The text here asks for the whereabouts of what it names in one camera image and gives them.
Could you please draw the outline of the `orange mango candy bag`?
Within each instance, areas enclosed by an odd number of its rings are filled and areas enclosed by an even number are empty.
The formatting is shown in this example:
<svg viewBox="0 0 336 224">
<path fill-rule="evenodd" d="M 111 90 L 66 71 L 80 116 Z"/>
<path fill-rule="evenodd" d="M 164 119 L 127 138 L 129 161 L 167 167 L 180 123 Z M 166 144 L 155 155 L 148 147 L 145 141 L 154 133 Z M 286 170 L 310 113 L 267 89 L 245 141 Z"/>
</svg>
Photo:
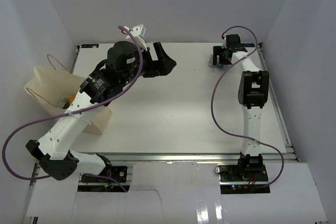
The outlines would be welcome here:
<svg viewBox="0 0 336 224">
<path fill-rule="evenodd" d="M 74 99 L 75 99 L 75 97 L 70 97 L 70 98 L 69 98 L 69 104 L 72 104 L 73 101 L 74 101 Z"/>
</svg>

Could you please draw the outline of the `grey snack packet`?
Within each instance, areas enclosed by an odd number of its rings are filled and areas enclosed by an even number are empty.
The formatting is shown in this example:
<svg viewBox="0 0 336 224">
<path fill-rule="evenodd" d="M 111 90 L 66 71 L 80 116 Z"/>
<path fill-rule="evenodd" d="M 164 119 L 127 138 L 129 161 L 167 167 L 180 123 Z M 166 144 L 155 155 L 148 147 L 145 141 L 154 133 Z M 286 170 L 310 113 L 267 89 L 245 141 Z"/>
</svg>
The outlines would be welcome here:
<svg viewBox="0 0 336 224">
<path fill-rule="evenodd" d="M 61 98 L 61 100 L 57 103 L 57 108 L 60 109 L 67 109 L 69 107 L 70 103 L 69 103 L 69 98 L 67 97 L 63 97 Z"/>
<path fill-rule="evenodd" d="M 210 55 L 209 61 L 208 61 L 208 66 L 213 67 L 213 55 Z"/>
</svg>

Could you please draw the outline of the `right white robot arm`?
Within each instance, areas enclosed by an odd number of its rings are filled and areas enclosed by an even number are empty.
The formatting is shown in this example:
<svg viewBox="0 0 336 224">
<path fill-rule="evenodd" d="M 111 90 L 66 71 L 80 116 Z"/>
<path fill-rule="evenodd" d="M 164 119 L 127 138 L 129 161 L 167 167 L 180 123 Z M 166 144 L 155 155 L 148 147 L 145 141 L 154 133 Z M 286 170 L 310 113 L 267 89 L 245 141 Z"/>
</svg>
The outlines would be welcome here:
<svg viewBox="0 0 336 224">
<path fill-rule="evenodd" d="M 260 118 L 264 105 L 268 100 L 269 73 L 259 69 L 249 58 L 250 54 L 241 46 L 238 34 L 222 35 L 221 46 L 213 47 L 213 65 L 233 67 L 241 63 L 244 71 L 238 89 L 238 102 L 242 107 L 244 116 L 244 133 L 238 135 L 224 133 L 241 137 L 243 144 L 240 149 L 235 172 L 237 176 L 247 182 L 261 172 L 263 168 L 263 157 L 259 144 L 260 140 Z"/>
</svg>

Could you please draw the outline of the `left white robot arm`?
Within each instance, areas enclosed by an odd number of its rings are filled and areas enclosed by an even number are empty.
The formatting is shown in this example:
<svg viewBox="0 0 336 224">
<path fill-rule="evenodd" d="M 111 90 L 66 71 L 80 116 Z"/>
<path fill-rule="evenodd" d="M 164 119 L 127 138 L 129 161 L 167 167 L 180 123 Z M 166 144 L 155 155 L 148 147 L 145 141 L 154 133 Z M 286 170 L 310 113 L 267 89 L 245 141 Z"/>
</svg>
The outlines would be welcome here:
<svg viewBox="0 0 336 224">
<path fill-rule="evenodd" d="M 98 181 L 110 178 L 112 164 L 100 154 L 84 154 L 71 150 L 81 132 L 110 104 L 120 97 L 129 83 L 142 76 L 167 76 L 177 63 L 164 51 L 160 42 L 153 44 L 157 60 L 148 49 L 137 50 L 129 41 L 119 41 L 108 51 L 105 60 L 80 85 L 80 89 L 62 117 L 38 140 L 30 140 L 27 150 L 39 166 L 56 180 L 73 173 L 92 174 Z"/>
</svg>

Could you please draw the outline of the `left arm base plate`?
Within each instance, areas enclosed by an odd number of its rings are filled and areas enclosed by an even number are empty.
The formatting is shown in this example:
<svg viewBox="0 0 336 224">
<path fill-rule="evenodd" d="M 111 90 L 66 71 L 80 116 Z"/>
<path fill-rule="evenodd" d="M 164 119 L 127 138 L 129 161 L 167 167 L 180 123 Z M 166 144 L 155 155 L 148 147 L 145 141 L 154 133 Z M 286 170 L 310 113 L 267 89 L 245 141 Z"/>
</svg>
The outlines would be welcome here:
<svg viewBox="0 0 336 224">
<path fill-rule="evenodd" d="M 107 172 L 105 177 L 111 179 L 98 178 L 87 175 L 82 175 L 78 184 L 78 192 L 90 193 L 126 193 L 129 190 L 127 182 L 128 167 L 114 166 Z"/>
</svg>

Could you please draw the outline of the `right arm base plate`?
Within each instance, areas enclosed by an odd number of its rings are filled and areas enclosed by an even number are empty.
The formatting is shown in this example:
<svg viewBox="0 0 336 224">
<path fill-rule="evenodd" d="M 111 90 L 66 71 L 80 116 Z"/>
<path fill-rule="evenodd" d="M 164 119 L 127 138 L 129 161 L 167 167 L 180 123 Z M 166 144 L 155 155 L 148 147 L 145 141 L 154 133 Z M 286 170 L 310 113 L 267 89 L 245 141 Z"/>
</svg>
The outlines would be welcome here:
<svg viewBox="0 0 336 224">
<path fill-rule="evenodd" d="M 219 178 L 222 195 L 269 194 L 270 187 L 265 165 L 261 171 L 240 174 L 238 165 L 217 165 L 214 173 Z"/>
</svg>

